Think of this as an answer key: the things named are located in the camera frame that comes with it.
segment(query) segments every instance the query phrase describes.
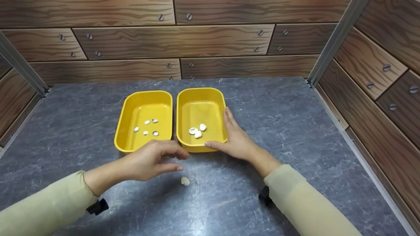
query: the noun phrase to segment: wood grain pattern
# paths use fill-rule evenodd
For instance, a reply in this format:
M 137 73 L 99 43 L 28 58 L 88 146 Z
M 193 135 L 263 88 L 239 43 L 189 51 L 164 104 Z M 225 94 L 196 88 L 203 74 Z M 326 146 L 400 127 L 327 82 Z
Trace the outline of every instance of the wood grain pattern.
M 349 0 L 175 0 L 175 12 L 178 24 L 334 22 L 348 4 Z
M 10 66 L 9 62 L 6 61 L 6 59 L 3 58 L 2 55 L 0 55 L 0 78 L 8 72 L 12 66 Z
M 355 28 L 341 45 L 335 59 L 374 100 L 407 70 L 406 66 Z M 389 71 L 383 70 L 385 64 L 391 66 Z M 368 83 L 373 83 L 373 87 L 368 88 Z
M 172 0 L 0 0 L 0 16 L 0 28 L 175 24 Z
M 319 55 L 181 59 L 182 78 L 308 77 Z
M 268 54 L 320 54 L 336 26 L 336 23 L 277 24 Z
M 337 107 L 334 105 L 334 103 L 331 101 L 331 99 L 328 97 L 328 95 L 325 93 L 325 91 L 322 89 L 320 85 L 317 85 L 315 88 L 319 94 L 321 95 L 324 102 L 327 104 L 327 106 L 330 108 L 331 112 L 334 114 L 334 116 L 337 118 L 343 129 L 347 129 L 349 127 L 349 124 L 347 123 L 346 119 L 341 115 L 339 110 L 337 110 Z
M 408 220 L 409 224 L 413 227 L 414 231 L 416 231 L 416 233 L 420 235 L 420 221 L 416 218 L 412 210 L 404 202 L 401 195 L 394 188 L 391 181 L 388 179 L 388 177 L 386 177 L 385 173 L 381 170 L 378 163 L 375 161 L 372 155 L 368 152 L 368 150 L 360 141 L 360 139 L 357 137 L 357 135 L 354 133 L 352 128 L 349 127 L 346 130 L 346 132 L 350 136 L 350 138 L 353 140 L 355 146 L 360 151 L 362 156 L 365 158 L 366 162 L 370 165 L 373 172 L 375 173 L 379 181 L 381 181 L 382 185 L 385 187 L 385 189 L 387 190 L 391 198 L 394 200 L 398 208 L 401 210 L 402 214 Z
M 370 0 L 356 27 L 420 73 L 420 1 Z
M 181 79 L 179 59 L 31 63 L 48 86 L 58 83 Z
M 26 107 L 22 110 L 22 112 L 18 115 L 18 117 L 13 121 L 13 123 L 6 130 L 6 132 L 2 136 L 0 136 L 0 146 L 2 147 L 6 146 L 7 142 L 9 142 L 9 140 L 12 138 L 14 133 L 21 126 L 21 124 L 26 119 L 26 117 L 28 117 L 32 109 L 39 102 L 39 100 L 41 100 L 41 96 L 39 96 L 38 94 L 35 94 L 32 97 L 32 99 L 29 101 Z
M 27 61 L 86 59 L 71 29 L 11 29 L 3 33 Z
M 420 77 L 408 71 L 376 103 L 420 147 L 420 91 L 411 93 L 412 86 L 420 88 Z M 389 109 L 391 104 L 396 105 L 395 110 Z
M 34 95 L 35 90 L 14 69 L 0 80 L 0 136 Z
M 265 54 L 274 25 L 75 29 L 89 59 L 177 58 Z M 92 34 L 89 40 L 86 34 Z
M 333 60 L 320 84 L 366 149 L 420 216 L 420 152 Z

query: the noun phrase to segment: white stone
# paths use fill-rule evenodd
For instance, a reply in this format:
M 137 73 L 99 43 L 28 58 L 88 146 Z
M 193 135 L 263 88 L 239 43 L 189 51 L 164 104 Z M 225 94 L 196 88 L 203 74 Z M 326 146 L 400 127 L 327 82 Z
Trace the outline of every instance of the white stone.
M 201 136 L 202 136 L 201 131 L 197 131 L 197 132 L 194 134 L 194 138 L 196 138 L 196 139 L 201 138 Z
M 205 124 L 200 124 L 200 130 L 204 131 L 207 129 L 207 126 Z
M 182 177 L 181 178 L 181 184 L 184 186 L 188 186 L 189 185 L 189 179 L 187 177 Z
M 195 133 L 197 133 L 198 129 L 195 127 L 192 127 L 191 129 L 189 129 L 189 134 L 194 135 Z

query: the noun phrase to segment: right hand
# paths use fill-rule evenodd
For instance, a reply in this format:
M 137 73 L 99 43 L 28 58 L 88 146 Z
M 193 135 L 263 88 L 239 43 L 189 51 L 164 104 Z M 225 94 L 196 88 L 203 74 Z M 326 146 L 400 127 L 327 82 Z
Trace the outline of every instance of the right hand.
M 226 143 L 208 141 L 205 143 L 206 147 L 222 151 L 232 157 L 248 162 L 252 162 L 253 158 L 265 152 L 239 127 L 228 107 L 223 111 L 223 121 L 228 133 L 228 141 Z

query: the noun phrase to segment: screw head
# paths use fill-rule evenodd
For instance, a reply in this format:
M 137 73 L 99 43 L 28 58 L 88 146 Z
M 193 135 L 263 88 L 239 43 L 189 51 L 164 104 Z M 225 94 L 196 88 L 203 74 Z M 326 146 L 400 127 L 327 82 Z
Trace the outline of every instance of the screw head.
M 371 89 L 371 88 L 373 88 L 373 86 L 374 86 L 375 84 L 374 83 L 372 83 L 372 82 L 369 82 L 369 83 L 367 83 L 366 84 L 366 86 L 367 86 L 367 88 L 368 89 Z
M 63 40 L 63 41 L 66 39 L 66 37 L 64 35 L 62 35 L 62 34 L 59 34 L 58 35 L 58 38 L 61 39 L 61 40 Z
M 390 110 L 395 110 L 396 109 L 396 104 L 392 103 L 388 107 L 389 107 Z
M 410 93 L 416 93 L 419 91 L 419 86 L 413 85 L 410 87 Z
M 389 70 L 391 70 L 391 65 L 389 65 L 389 64 L 383 65 L 382 70 L 383 71 L 389 71 Z

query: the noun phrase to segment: left hand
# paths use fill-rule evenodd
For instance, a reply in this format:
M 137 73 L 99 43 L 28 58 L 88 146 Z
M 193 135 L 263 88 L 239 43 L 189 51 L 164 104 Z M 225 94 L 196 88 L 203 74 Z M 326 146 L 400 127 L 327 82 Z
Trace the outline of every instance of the left hand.
M 175 141 L 151 140 L 138 150 L 120 159 L 127 180 L 147 181 L 160 174 L 182 171 L 178 163 L 162 163 L 162 156 L 169 154 L 180 160 L 188 158 L 188 152 Z

